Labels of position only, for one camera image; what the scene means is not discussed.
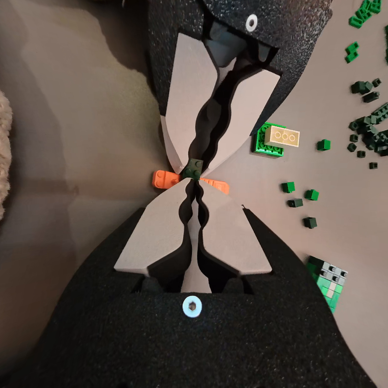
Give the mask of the orange brick separator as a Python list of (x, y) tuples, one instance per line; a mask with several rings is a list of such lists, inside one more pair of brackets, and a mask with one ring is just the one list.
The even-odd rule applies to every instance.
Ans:
[[(152, 185), (158, 189), (169, 189), (179, 183), (182, 180), (182, 177), (176, 173), (157, 170), (153, 172)], [(229, 194), (230, 187), (224, 181), (212, 180), (207, 178), (200, 178), (200, 180), (210, 184), (212, 187), (220, 190), (225, 194)]]

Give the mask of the green lego base, tan brick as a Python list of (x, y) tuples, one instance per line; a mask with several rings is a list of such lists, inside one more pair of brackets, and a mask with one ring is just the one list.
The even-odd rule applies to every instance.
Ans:
[(271, 157), (282, 157), (284, 148), (298, 148), (300, 132), (286, 126), (265, 122), (256, 127), (257, 132), (251, 141), (251, 152)]

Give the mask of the green pixel lego cube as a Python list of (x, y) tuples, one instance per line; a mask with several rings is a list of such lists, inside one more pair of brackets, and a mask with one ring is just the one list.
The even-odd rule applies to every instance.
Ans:
[(329, 262), (309, 256), (307, 269), (323, 294), (332, 313), (335, 312), (348, 272)]

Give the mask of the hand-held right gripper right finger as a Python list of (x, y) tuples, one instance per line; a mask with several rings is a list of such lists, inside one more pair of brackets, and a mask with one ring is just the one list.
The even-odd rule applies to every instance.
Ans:
[(269, 274), (271, 265), (241, 205), (205, 181), (196, 188), (201, 272), (206, 277)]

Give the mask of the pile of bright green lego pieces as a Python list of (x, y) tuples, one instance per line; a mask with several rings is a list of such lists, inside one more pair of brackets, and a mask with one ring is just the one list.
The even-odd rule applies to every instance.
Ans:
[[(363, 0), (361, 5), (348, 19), (348, 25), (359, 30), (373, 16), (378, 15), (382, 9), (381, 0)], [(359, 57), (360, 44), (357, 41), (352, 42), (345, 48), (344, 60), (347, 64), (353, 62)]]

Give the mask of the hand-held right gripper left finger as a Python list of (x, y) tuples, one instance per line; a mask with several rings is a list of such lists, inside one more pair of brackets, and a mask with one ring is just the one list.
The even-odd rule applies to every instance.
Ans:
[(116, 271), (179, 277), (191, 263), (188, 222), (195, 181), (182, 180), (146, 206), (119, 256)]

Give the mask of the cream knit sweater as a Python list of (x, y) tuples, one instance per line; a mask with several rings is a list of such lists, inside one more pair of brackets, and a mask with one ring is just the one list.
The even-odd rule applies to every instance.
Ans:
[(0, 92), (0, 219), (3, 219), (3, 203), (10, 190), (9, 169), (12, 161), (11, 144), (9, 140), (12, 128), (13, 112), (10, 102), (4, 93)]

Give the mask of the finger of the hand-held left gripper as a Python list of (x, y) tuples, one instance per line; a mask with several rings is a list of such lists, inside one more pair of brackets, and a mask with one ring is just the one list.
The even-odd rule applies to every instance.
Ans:
[(248, 139), (279, 80), (279, 74), (256, 65), (228, 72), (213, 97), (220, 114), (203, 153), (201, 177), (209, 175)]
[(214, 95), (219, 70), (212, 54), (200, 40), (178, 34), (162, 134), (169, 163), (180, 174), (189, 161), (196, 138), (196, 121)]

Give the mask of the dark green lego brick stack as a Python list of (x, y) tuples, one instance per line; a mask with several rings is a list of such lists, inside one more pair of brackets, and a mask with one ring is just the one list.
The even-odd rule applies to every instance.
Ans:
[(193, 180), (200, 180), (202, 173), (203, 160), (190, 158), (186, 167), (182, 170), (182, 178), (191, 178)]

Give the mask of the scattered dark green lego pieces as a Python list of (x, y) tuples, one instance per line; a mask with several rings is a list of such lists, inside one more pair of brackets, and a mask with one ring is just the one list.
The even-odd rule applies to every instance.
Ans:
[[(356, 81), (349, 86), (352, 94), (359, 95), (361, 102), (370, 104), (380, 98), (378, 90), (382, 84), (381, 78), (371, 81)], [(357, 158), (366, 157), (366, 151), (372, 151), (379, 157), (388, 156), (388, 131), (379, 130), (377, 127), (388, 120), (387, 102), (374, 109), (369, 115), (359, 117), (349, 123), (348, 128), (352, 131), (349, 137), (347, 150), (356, 153)]]

